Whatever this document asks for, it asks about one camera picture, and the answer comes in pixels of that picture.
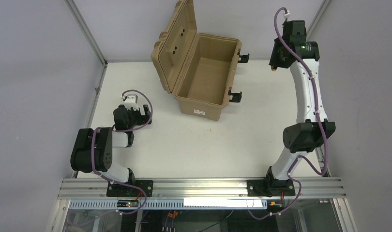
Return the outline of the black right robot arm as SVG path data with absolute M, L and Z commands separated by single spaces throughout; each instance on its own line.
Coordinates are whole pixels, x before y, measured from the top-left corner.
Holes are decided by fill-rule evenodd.
M 294 195 L 293 182 L 288 174 L 306 157 L 321 147 L 336 129 L 328 120 L 319 91 L 319 49 L 316 42 L 306 40 L 303 20 L 285 20 L 283 34 L 274 40 L 269 65 L 273 71 L 289 69 L 296 92 L 296 124 L 283 131 L 284 149 L 276 163 L 268 169 L 263 180 L 267 194 Z

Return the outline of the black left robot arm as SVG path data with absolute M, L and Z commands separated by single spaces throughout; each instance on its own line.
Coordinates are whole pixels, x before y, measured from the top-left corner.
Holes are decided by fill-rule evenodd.
M 151 124 L 149 106 L 143 105 L 143 110 L 144 114 L 140 108 L 126 108 L 121 104 L 113 111 L 112 127 L 80 129 L 71 153 L 71 168 L 97 174 L 110 183 L 121 182 L 134 186 L 136 180 L 133 171 L 113 160 L 113 149 L 131 147 L 135 138 L 134 129 Z

